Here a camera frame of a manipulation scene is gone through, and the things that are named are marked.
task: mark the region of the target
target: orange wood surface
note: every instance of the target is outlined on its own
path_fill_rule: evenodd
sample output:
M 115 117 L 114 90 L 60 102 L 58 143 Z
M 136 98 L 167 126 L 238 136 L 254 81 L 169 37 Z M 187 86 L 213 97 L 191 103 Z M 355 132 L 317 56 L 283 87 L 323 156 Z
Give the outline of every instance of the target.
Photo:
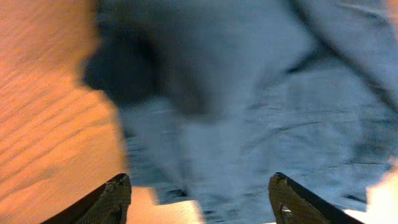
M 44 221 L 126 171 L 112 104 L 77 82 L 78 62 L 96 45 L 92 8 L 0 1 L 0 223 Z M 370 191 L 387 192 L 371 197 L 374 213 L 383 197 L 398 213 L 394 178 Z M 193 202 L 155 206 L 150 189 L 133 195 L 129 224 L 200 222 Z

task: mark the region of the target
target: blue fabric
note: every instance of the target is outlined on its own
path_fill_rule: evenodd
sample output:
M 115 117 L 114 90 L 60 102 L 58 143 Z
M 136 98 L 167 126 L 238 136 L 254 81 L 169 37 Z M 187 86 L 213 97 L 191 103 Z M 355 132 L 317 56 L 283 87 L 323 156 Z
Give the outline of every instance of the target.
M 154 187 L 161 204 L 198 200 L 208 223 L 274 221 L 275 172 L 365 210 L 366 187 L 397 153 L 398 45 L 381 1 L 124 3 L 149 24 L 161 75 L 189 76 L 206 104 L 192 116 L 163 96 L 117 104 L 136 135 L 133 185 Z

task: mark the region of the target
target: garment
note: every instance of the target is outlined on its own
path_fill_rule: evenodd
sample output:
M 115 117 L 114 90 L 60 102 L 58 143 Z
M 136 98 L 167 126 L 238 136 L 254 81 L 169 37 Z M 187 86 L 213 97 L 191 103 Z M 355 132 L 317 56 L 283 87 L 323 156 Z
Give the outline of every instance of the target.
M 160 203 L 198 200 L 208 223 L 272 222 L 275 172 L 365 209 L 397 152 L 398 45 L 381 1 L 127 4 L 150 24 L 164 75 L 191 75 L 208 105 L 205 117 L 163 96 L 117 105 L 136 135 L 132 185 Z

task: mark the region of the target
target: cloth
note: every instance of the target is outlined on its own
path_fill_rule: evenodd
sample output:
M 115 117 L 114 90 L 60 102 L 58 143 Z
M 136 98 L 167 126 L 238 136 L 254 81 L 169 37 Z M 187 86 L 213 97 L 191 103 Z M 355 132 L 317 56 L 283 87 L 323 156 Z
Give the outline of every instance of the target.
M 198 200 L 208 223 L 273 222 L 275 172 L 366 208 L 397 152 L 398 45 L 382 1 L 122 3 L 149 24 L 161 75 L 190 76 L 206 104 L 206 116 L 186 116 L 170 97 L 116 102 L 136 135 L 132 185 L 154 187 L 161 204 Z

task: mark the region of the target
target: wooden surface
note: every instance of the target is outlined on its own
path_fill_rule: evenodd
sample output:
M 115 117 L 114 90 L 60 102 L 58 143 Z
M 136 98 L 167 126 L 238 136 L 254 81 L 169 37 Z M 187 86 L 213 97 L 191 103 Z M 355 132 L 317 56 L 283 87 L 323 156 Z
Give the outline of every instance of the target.
M 92 27 L 89 1 L 0 3 L 0 223 L 39 223 L 125 171 L 114 108 L 77 82 Z M 369 191 L 371 213 L 398 213 L 394 178 Z M 199 222 L 193 202 L 133 194 L 130 224 Z

